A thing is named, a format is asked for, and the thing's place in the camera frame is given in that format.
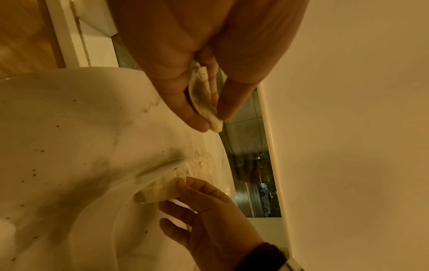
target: wooden floor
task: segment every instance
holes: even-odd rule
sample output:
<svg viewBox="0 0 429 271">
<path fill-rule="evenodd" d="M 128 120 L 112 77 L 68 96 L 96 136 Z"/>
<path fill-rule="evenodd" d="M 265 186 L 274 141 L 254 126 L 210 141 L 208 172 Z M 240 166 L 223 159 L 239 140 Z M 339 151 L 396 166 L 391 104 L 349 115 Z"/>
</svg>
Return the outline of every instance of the wooden floor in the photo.
<svg viewBox="0 0 429 271">
<path fill-rule="evenodd" d="M 0 79 L 63 67 L 45 0 L 0 0 Z"/>
</svg>

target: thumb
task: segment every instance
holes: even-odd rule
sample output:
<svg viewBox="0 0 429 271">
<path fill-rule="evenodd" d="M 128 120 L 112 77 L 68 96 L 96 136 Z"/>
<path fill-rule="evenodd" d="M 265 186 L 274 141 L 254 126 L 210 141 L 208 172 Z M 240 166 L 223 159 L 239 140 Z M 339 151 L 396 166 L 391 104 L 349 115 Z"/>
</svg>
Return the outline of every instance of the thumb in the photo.
<svg viewBox="0 0 429 271">
<path fill-rule="evenodd" d="M 183 179 L 177 181 L 177 191 L 180 200 L 198 213 L 218 207 L 217 198 L 193 189 Z"/>
<path fill-rule="evenodd" d="M 239 83 L 228 78 L 218 101 L 218 117 L 223 121 L 231 119 L 247 101 L 257 83 Z"/>
</svg>

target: hand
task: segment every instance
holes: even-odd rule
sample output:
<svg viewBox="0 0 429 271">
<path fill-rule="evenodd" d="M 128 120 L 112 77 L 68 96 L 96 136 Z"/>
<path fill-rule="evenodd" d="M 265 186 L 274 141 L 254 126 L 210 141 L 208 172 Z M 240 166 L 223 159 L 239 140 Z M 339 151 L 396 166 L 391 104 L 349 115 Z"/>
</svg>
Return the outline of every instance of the hand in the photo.
<svg viewBox="0 0 429 271">
<path fill-rule="evenodd" d="M 231 118 L 286 52 L 308 0 L 108 0 L 119 34 L 166 105 L 190 127 L 208 123 L 186 99 L 193 60 L 207 67 L 213 105 Z M 216 73 L 228 76 L 221 97 Z"/>
<path fill-rule="evenodd" d="M 177 182 L 179 200 L 196 213 L 171 201 L 162 201 L 159 207 L 192 230 L 162 218 L 162 231 L 191 253 L 201 271 L 234 270 L 263 240 L 227 195 L 203 180 L 186 181 Z"/>
</svg>

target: raw dumpling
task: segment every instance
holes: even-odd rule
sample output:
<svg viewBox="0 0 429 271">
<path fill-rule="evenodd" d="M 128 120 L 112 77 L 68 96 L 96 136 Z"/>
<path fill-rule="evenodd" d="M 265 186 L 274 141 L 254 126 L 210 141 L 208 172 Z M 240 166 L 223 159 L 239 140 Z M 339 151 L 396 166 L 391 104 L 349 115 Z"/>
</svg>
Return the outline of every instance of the raw dumpling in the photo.
<svg viewBox="0 0 429 271">
<path fill-rule="evenodd" d="M 207 68 L 201 67 L 198 62 L 192 69 L 188 90 L 195 110 L 207 120 L 210 130 L 216 133 L 222 132 L 223 121 L 218 118 L 218 112 L 211 102 Z"/>
</svg>

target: dumpling wrapper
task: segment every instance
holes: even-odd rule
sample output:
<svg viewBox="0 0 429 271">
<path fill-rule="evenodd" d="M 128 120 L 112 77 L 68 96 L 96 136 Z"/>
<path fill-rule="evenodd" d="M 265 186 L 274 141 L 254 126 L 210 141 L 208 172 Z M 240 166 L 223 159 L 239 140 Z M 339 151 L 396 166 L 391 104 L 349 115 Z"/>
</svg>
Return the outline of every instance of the dumpling wrapper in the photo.
<svg viewBox="0 0 429 271">
<path fill-rule="evenodd" d="M 198 62 L 192 69 L 188 90 L 193 107 L 209 123 L 210 130 L 222 132 L 223 121 L 218 118 L 218 112 L 211 102 L 207 68 L 201 67 Z"/>
</svg>

